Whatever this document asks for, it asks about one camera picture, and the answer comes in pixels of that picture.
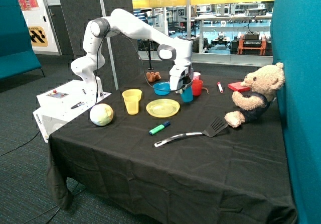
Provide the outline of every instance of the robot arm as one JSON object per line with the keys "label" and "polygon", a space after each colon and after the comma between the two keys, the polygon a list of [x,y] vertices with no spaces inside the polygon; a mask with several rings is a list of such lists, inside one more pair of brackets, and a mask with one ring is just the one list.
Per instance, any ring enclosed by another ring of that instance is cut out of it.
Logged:
{"label": "robot arm", "polygon": [[133,14],[115,9],[111,16],[97,18],[87,25],[83,48],[87,52],[86,56],[76,59],[71,64],[73,72],[79,75],[88,88],[102,92],[100,79],[94,76],[94,70],[104,65],[104,57],[101,55],[99,45],[105,37],[112,37],[118,33],[123,33],[132,39],[150,39],[159,43],[157,54],[161,60],[174,61],[175,65],[170,70],[171,90],[186,89],[191,86],[193,79],[192,69],[192,44],[187,39],[171,38],[152,26],[146,24]]}

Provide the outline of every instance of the grey carpet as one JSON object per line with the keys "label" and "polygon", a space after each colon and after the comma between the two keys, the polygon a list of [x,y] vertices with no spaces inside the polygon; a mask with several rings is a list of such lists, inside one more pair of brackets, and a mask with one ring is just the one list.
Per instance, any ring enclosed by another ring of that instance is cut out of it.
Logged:
{"label": "grey carpet", "polygon": [[[71,57],[38,56],[46,75],[37,69],[0,81],[0,155],[26,143],[39,131],[32,112],[39,107],[36,96],[69,80],[78,79],[70,70]],[[155,71],[170,69],[168,62],[154,62]],[[195,64],[195,71],[222,74],[229,68],[240,80],[254,67]],[[0,157],[0,223],[25,223],[55,207],[45,185],[47,144],[38,134],[30,143]],[[73,190],[77,182],[68,179]],[[60,210],[50,223],[158,223],[145,215],[134,215],[109,199],[95,196],[79,184],[79,193],[68,211]],[[58,208],[28,223],[46,223]]]}

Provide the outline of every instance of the spatula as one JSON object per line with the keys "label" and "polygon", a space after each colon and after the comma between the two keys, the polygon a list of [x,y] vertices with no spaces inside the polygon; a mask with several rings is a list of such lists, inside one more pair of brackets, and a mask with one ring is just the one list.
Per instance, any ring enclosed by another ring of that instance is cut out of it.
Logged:
{"label": "spatula", "polygon": [[220,117],[216,117],[214,121],[212,121],[203,132],[192,132],[192,133],[184,133],[179,135],[174,135],[172,137],[169,137],[167,139],[158,141],[154,144],[155,147],[159,147],[161,145],[167,144],[168,142],[172,140],[176,140],[179,138],[187,137],[187,136],[197,136],[197,135],[206,135],[208,137],[214,137],[219,132],[221,132],[223,129],[227,127],[227,123],[225,120],[221,119]]}

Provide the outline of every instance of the brown toy dog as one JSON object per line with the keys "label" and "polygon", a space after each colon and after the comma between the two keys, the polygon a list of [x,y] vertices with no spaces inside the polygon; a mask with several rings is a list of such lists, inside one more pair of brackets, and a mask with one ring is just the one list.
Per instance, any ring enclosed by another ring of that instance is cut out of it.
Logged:
{"label": "brown toy dog", "polygon": [[276,96],[276,91],[283,86],[284,82],[282,63],[267,65],[249,73],[241,86],[250,87],[252,92],[249,92],[247,96],[237,91],[233,93],[233,102],[240,109],[225,115],[227,123],[236,128],[241,124],[256,120],[269,108]]}
{"label": "brown toy dog", "polygon": [[161,79],[159,72],[147,72],[146,77],[149,82],[155,82],[156,80]]}

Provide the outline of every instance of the black tablecloth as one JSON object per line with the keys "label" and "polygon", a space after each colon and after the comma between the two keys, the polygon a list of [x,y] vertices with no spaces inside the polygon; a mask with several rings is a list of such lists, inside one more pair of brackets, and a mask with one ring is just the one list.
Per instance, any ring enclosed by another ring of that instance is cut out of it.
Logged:
{"label": "black tablecloth", "polygon": [[[114,110],[113,121],[98,127],[85,112],[49,139],[47,184],[54,200],[68,208],[71,177],[97,195],[108,197],[133,213],[162,223],[294,223],[287,159],[277,102],[255,122],[207,136],[153,144],[186,132],[199,132],[237,107],[228,83],[235,79],[202,75],[208,88],[191,103],[171,92],[155,95],[143,76],[128,88],[140,88],[140,112],[127,114],[121,91],[103,102]],[[220,81],[224,93],[216,83]],[[169,98],[181,104],[170,118],[158,119],[145,110],[152,100]],[[151,136],[148,131],[170,121]]]}

